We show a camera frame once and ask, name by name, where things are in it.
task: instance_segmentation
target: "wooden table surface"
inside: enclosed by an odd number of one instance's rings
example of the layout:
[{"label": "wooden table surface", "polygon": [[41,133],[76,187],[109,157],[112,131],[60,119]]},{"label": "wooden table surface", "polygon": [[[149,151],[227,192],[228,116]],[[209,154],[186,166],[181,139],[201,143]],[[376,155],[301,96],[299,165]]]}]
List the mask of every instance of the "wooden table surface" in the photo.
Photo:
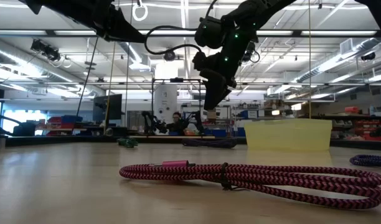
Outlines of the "wooden table surface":
[{"label": "wooden table surface", "polygon": [[381,174],[381,168],[349,164],[356,154],[381,152],[331,148],[327,153],[293,153],[179,144],[126,149],[115,143],[11,147],[0,151],[0,224],[381,223],[381,205],[336,210],[253,191],[227,192],[201,180],[173,184],[118,175],[122,166],[181,159],[198,164],[327,165]]}]

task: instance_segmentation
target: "green object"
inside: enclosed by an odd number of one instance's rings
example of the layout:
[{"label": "green object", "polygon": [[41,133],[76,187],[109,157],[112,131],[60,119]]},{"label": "green object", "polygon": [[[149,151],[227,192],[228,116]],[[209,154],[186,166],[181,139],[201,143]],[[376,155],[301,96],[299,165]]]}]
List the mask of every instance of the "green object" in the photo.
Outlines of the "green object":
[{"label": "green object", "polygon": [[134,148],[134,146],[138,145],[137,140],[131,138],[120,138],[117,139],[117,143],[119,146],[124,146],[127,148]]}]

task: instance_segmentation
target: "pink connector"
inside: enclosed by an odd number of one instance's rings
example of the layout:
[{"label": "pink connector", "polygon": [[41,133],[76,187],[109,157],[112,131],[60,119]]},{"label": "pink connector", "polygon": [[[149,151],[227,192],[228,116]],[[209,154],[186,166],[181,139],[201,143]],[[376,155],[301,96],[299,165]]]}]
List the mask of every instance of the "pink connector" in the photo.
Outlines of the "pink connector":
[{"label": "pink connector", "polygon": [[166,161],[162,163],[163,167],[187,167],[194,166],[194,164],[189,164],[188,161]]}]

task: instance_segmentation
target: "yellow plastic bin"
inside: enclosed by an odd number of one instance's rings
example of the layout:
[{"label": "yellow plastic bin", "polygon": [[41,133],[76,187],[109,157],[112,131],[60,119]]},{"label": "yellow plastic bin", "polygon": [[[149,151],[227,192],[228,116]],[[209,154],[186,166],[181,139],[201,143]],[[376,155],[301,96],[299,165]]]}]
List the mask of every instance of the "yellow plastic bin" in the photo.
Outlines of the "yellow plastic bin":
[{"label": "yellow plastic bin", "polygon": [[245,124],[249,149],[327,151],[331,129],[332,121],[320,119],[283,119]]}]

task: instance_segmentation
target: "blue braided cable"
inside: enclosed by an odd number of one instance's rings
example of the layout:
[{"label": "blue braided cable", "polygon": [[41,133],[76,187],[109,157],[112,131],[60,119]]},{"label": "blue braided cable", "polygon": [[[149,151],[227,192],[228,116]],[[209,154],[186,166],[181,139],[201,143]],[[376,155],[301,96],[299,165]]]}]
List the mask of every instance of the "blue braided cable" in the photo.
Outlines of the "blue braided cable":
[{"label": "blue braided cable", "polygon": [[350,163],[357,166],[381,167],[381,156],[357,155],[350,159]]}]

